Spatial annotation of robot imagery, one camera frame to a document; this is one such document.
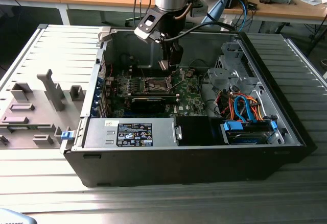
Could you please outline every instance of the metal table surface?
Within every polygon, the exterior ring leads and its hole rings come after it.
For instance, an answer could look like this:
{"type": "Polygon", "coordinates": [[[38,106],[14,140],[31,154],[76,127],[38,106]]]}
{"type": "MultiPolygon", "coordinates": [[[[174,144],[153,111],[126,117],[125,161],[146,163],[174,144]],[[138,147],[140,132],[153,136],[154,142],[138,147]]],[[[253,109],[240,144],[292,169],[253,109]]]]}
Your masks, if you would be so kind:
{"type": "Polygon", "coordinates": [[[0,150],[0,208],[47,224],[326,223],[326,132],[318,135],[314,153],[265,181],[194,185],[87,188],[59,149],[0,150]]]}

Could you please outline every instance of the orange wire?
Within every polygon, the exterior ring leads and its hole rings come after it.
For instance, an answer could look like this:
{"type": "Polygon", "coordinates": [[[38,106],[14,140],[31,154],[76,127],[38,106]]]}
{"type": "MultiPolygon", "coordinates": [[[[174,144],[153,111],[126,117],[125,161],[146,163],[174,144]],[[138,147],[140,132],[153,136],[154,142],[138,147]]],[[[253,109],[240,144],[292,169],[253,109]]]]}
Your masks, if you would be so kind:
{"type": "Polygon", "coordinates": [[[259,116],[260,116],[260,120],[264,120],[261,116],[261,112],[260,112],[260,105],[258,105],[258,111],[259,111],[259,116]]]}

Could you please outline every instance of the power supply label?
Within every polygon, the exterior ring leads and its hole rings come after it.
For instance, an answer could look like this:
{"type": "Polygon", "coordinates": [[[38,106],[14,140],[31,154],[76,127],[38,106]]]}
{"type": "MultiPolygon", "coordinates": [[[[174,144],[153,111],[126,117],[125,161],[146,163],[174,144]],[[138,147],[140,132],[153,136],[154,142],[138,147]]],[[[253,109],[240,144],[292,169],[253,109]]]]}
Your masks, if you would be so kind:
{"type": "Polygon", "coordinates": [[[151,123],[118,124],[117,146],[153,146],[151,123]]]}

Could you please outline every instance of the gray plastic tab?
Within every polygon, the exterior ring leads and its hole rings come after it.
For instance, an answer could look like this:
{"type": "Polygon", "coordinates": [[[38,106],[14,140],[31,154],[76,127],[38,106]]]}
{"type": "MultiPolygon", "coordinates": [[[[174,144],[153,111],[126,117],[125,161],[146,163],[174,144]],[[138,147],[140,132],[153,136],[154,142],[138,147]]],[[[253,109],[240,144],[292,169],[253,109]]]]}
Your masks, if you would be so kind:
{"type": "Polygon", "coordinates": [[[60,89],[61,93],[60,91],[59,92],[57,91],[56,86],[51,79],[51,75],[52,75],[52,71],[51,69],[48,69],[46,74],[38,74],[37,78],[43,82],[45,89],[48,93],[48,96],[52,101],[56,111],[62,111],[65,108],[64,104],[60,99],[60,97],[62,96],[62,90],[60,89]]]}
{"type": "Polygon", "coordinates": [[[35,107],[31,103],[27,104],[12,104],[9,108],[12,112],[15,111],[33,111],[35,107]]]}
{"type": "Polygon", "coordinates": [[[12,89],[11,93],[18,102],[28,101],[25,93],[32,92],[27,83],[16,83],[12,89]]]}
{"type": "Polygon", "coordinates": [[[29,119],[27,117],[5,117],[2,123],[28,123],[29,119]]]}
{"type": "Polygon", "coordinates": [[[34,135],[33,141],[36,145],[53,144],[53,140],[50,135],[34,135]]]}
{"type": "Polygon", "coordinates": [[[54,124],[51,124],[48,126],[38,126],[37,129],[40,132],[55,132],[56,131],[56,127],[54,124]]]}
{"type": "Polygon", "coordinates": [[[62,134],[62,130],[58,126],[56,131],[55,131],[55,138],[57,138],[57,141],[59,142],[60,145],[62,144],[61,134],[62,134]]]}
{"type": "Polygon", "coordinates": [[[83,101],[84,100],[84,93],[83,89],[80,85],[72,85],[71,90],[69,91],[72,101],[83,101]]]}

